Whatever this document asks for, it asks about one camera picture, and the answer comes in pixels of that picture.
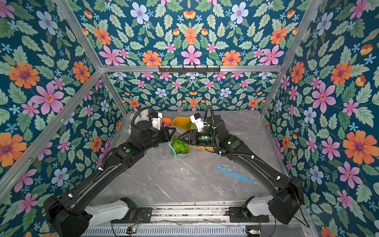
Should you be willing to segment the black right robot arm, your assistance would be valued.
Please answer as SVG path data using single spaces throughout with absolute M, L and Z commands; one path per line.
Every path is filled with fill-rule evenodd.
M 289 178 L 258 157 L 237 136 L 212 135 L 189 130 L 178 139 L 196 147 L 212 147 L 217 156 L 226 157 L 251 173 L 270 193 L 268 211 L 282 224 L 289 224 L 304 203 L 303 184 L 299 178 Z

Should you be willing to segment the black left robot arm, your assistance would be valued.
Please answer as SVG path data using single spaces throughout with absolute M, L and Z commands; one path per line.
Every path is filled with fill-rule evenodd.
M 136 164 L 145 153 L 161 143 L 168 143 L 176 132 L 174 127 L 156 129 L 151 121 L 141 120 L 131 127 L 128 140 L 110 149 L 100 167 L 89 177 L 60 197 L 44 202 L 49 224 L 62 237 L 80 237 L 88 228 L 105 222 L 135 219 L 136 205 L 128 198 L 98 206 L 91 201 L 114 179 Z

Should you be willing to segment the clear zipper bag blue seal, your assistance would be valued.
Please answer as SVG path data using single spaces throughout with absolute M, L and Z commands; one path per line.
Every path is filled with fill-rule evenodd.
M 179 140 L 179 136 L 183 135 L 186 131 L 179 127 L 174 128 L 176 128 L 176 131 L 168 143 L 168 153 L 170 157 L 173 159 L 181 159 L 194 153 L 194 146 L 188 145 L 187 143 Z

